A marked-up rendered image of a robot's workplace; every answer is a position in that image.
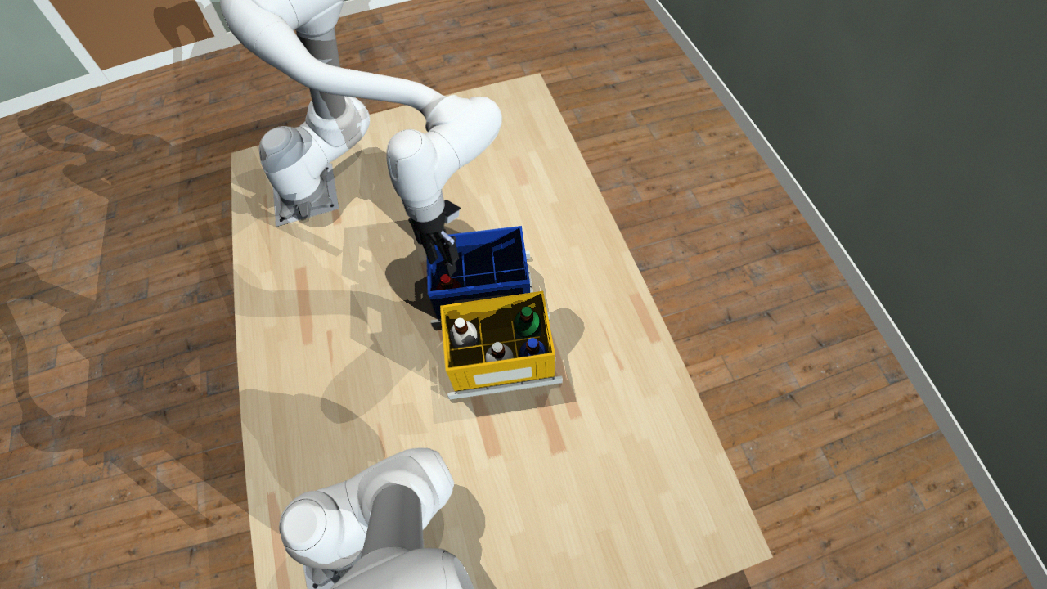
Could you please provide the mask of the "blue bottle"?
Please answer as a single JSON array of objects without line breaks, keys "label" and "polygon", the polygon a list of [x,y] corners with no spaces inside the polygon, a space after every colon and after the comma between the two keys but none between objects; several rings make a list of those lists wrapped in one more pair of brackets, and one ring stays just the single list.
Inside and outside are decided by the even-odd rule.
[{"label": "blue bottle", "polygon": [[521,344],[519,357],[534,357],[534,355],[545,354],[545,345],[540,340],[531,338]]}]

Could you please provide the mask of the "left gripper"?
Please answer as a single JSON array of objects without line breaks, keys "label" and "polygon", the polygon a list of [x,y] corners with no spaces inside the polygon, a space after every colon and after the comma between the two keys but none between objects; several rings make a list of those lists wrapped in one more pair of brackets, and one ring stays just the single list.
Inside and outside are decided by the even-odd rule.
[{"label": "left gripper", "polygon": [[[447,234],[447,231],[444,228],[444,212],[442,212],[441,216],[437,216],[433,221],[430,221],[430,223],[417,223],[411,218],[409,218],[408,221],[413,226],[416,242],[418,242],[418,245],[423,245],[426,256],[429,258],[429,263],[433,265],[435,260],[438,258],[437,251],[435,251],[436,245],[444,259],[443,264],[445,265],[447,275],[451,276],[452,273],[455,273],[455,263],[459,260],[456,237],[449,237]],[[423,234],[423,232],[425,232],[425,234]]]}]

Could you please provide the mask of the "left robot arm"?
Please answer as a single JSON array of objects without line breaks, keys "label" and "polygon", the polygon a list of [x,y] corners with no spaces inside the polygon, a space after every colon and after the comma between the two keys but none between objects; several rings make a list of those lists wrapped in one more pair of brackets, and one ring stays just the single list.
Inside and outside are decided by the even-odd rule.
[{"label": "left robot arm", "polygon": [[366,134],[369,110],[357,98],[370,98],[411,106],[425,117],[426,134],[407,129],[389,138],[389,182],[417,223],[442,211],[451,223],[461,207],[443,199],[443,186],[492,144],[500,132],[500,107],[487,97],[446,97],[411,80],[340,68],[335,24],[344,1],[220,0],[240,43],[311,93],[303,124],[280,126],[259,141],[259,160],[281,199],[280,216],[310,217],[332,204],[326,165]]}]

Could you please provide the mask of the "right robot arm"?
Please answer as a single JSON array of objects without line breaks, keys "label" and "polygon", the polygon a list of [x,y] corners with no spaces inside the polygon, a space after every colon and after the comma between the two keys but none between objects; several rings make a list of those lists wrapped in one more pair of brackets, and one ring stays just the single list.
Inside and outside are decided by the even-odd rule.
[{"label": "right robot arm", "polygon": [[397,452],[293,499],[279,524],[285,552],[312,568],[314,584],[340,577],[330,589],[474,589],[453,553],[424,548],[423,529],[453,486],[440,452]]}]

